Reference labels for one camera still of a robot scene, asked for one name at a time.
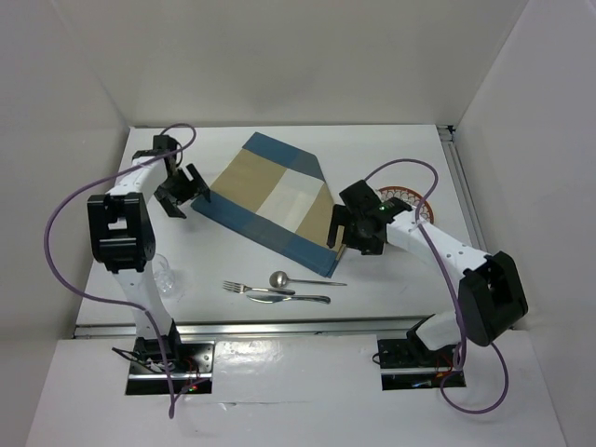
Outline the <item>patterned ceramic bowl red rim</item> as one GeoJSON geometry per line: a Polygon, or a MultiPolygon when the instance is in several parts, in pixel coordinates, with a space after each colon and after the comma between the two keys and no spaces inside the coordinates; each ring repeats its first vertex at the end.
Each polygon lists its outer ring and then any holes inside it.
{"type": "MultiPolygon", "coordinates": [[[[377,189],[376,192],[383,201],[387,201],[392,197],[396,197],[409,204],[414,210],[417,208],[420,200],[423,198],[421,194],[405,186],[385,186],[377,189]]],[[[420,210],[420,217],[432,224],[435,221],[434,211],[427,202],[423,204],[420,210]]]]}

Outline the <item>blue beige checked placemat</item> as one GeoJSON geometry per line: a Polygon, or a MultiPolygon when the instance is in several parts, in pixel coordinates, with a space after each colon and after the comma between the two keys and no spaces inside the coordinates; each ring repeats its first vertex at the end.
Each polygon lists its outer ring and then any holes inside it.
{"type": "Polygon", "coordinates": [[[253,133],[192,210],[330,278],[344,246],[327,245],[334,200],[318,158],[253,133]]]}

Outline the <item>steel spoon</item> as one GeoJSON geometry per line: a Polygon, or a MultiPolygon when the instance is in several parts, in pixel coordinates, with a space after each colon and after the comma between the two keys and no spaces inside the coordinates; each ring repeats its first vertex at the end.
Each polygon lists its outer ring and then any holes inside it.
{"type": "Polygon", "coordinates": [[[269,284],[274,288],[284,288],[291,283],[297,284],[310,284],[310,285],[325,285],[333,287],[344,287],[345,283],[325,281],[325,280],[312,280],[312,279],[296,279],[291,278],[284,271],[276,271],[269,277],[269,284]]]}

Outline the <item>clear drinking glass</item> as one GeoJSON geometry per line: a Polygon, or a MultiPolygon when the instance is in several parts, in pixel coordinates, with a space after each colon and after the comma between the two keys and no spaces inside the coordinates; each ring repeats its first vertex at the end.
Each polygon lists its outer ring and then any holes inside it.
{"type": "Polygon", "coordinates": [[[179,292],[175,272],[171,269],[168,259],[156,253],[152,260],[153,278],[159,295],[162,298],[174,297],[179,292]]]}

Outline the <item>steel table knife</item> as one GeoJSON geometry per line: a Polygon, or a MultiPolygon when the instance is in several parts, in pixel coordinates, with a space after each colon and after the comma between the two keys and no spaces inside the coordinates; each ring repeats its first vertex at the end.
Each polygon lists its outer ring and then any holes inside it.
{"type": "Polygon", "coordinates": [[[307,302],[329,305],[332,300],[323,295],[279,295],[279,294],[247,294],[247,297],[260,304],[275,304],[282,302],[307,302]]]}

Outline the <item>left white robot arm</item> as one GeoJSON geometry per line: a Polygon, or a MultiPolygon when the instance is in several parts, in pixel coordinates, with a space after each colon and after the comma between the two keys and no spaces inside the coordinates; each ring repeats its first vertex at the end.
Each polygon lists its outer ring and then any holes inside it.
{"type": "Polygon", "coordinates": [[[87,201],[92,253],[122,288],[136,326],[134,349],[142,359],[171,372],[183,363],[181,337],[166,310],[154,279],[152,261],[156,235],[147,203],[155,198],[168,217],[184,219],[180,206],[210,189],[195,166],[177,166],[173,150],[153,149],[134,154],[133,171],[104,195],[87,201]]]}

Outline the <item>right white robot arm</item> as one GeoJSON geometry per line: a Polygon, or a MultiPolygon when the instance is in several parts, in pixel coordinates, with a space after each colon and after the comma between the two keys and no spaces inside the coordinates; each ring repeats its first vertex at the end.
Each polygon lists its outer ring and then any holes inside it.
{"type": "Polygon", "coordinates": [[[342,229],[342,244],[363,255],[381,255],[389,244],[448,274],[458,309],[435,314],[410,330],[406,353],[413,363],[426,365],[439,349],[462,339],[488,346],[527,314],[519,272],[508,254],[466,245],[403,200],[381,200],[363,180],[348,186],[340,198],[343,203],[332,208],[328,243],[342,229]]]}

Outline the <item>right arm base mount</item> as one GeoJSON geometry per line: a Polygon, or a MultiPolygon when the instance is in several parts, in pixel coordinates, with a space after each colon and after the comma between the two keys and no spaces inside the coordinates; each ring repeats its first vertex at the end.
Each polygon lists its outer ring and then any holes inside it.
{"type": "Polygon", "coordinates": [[[406,339],[381,339],[377,341],[372,362],[380,368],[384,391],[439,388],[441,381],[452,373],[454,377],[448,379],[445,386],[465,387],[464,374],[454,372],[454,348],[455,345],[447,345],[418,356],[406,339]]]}

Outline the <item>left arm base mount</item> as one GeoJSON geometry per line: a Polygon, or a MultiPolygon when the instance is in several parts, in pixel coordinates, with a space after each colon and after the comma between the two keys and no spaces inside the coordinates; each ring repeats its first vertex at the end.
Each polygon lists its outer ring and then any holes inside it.
{"type": "MultiPolygon", "coordinates": [[[[159,352],[144,357],[138,349],[113,347],[112,351],[128,363],[125,389],[127,396],[169,394],[166,368],[159,352]]],[[[175,395],[203,395],[212,392],[214,353],[213,342],[180,345],[179,357],[169,357],[168,360],[175,395]]]]}

